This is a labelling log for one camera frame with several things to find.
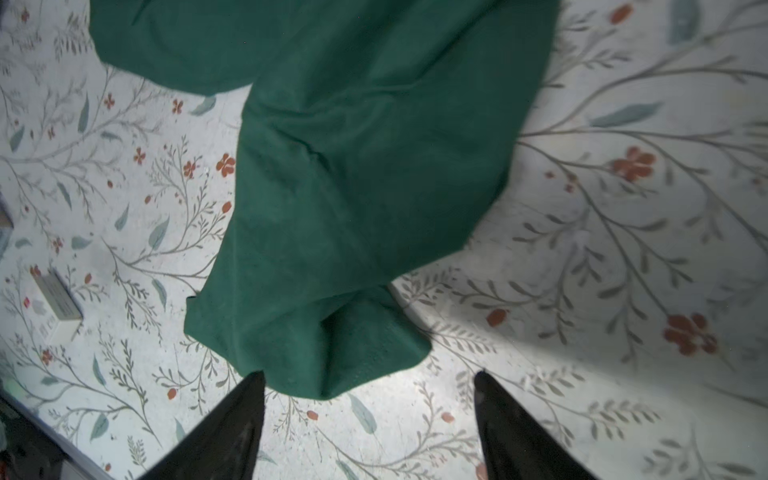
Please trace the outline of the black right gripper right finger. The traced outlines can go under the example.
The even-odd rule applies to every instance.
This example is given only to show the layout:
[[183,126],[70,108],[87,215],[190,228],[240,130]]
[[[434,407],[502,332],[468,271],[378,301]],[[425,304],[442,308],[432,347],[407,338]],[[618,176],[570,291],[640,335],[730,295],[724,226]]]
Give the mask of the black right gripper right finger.
[[474,408],[489,479],[595,480],[485,371],[474,376]]

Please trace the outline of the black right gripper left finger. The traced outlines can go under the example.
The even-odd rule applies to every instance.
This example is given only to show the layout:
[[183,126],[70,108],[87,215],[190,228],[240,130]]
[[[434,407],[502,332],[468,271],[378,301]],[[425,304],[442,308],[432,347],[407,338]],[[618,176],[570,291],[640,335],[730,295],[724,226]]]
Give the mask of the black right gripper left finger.
[[195,429],[143,475],[158,480],[251,479],[265,417],[265,377],[245,377]]

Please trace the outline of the green t-shirt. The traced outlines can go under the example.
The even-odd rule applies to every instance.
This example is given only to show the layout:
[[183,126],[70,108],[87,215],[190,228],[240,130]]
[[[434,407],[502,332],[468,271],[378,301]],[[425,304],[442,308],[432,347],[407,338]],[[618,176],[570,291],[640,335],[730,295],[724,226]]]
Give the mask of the green t-shirt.
[[419,364],[389,292],[503,191],[555,1],[94,1],[99,58],[210,96],[248,87],[234,212],[185,333],[326,400]]

